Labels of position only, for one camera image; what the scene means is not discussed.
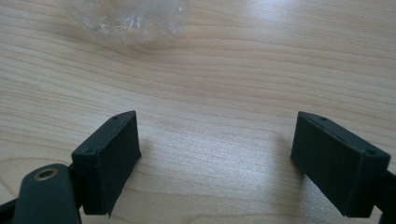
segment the clamp jaw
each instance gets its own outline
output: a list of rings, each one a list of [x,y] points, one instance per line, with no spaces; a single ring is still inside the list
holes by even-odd
[[[134,111],[110,118],[73,153],[70,166],[52,164],[27,175],[20,197],[0,206],[0,223],[81,223],[113,211],[141,157]]]
[[[396,223],[396,176],[390,155],[329,119],[299,112],[291,159],[343,216]]]

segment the wooden table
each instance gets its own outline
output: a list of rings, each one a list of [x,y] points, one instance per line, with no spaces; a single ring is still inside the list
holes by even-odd
[[[191,1],[179,38],[106,47],[50,0],[0,1],[0,203],[135,110],[143,157],[114,214],[83,223],[346,218],[290,160],[299,110],[392,155],[396,2]]]

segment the round hole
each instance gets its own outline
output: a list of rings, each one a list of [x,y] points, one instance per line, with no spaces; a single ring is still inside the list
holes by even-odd
[[[35,180],[36,181],[43,181],[52,178],[53,176],[56,176],[58,174],[58,170],[55,168],[47,168],[44,169],[37,174],[35,174]]]
[[[93,151],[93,148],[91,148],[91,147],[84,148],[84,152],[92,152],[92,151]]]
[[[375,152],[373,150],[371,150],[371,149],[366,149],[366,152],[369,155],[372,155],[372,156],[375,155]]]

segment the transparent plastic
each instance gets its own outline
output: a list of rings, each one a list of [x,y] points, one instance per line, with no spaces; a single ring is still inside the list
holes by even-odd
[[[174,37],[189,14],[189,0],[56,0],[91,36],[110,45]]]

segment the dark green plastic block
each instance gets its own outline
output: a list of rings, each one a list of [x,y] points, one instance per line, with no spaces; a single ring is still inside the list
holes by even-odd
[[[85,214],[111,215],[140,157],[134,111],[109,119],[72,153],[76,174],[86,184]]]
[[[390,155],[329,119],[300,112],[291,158],[343,216],[369,217]]]

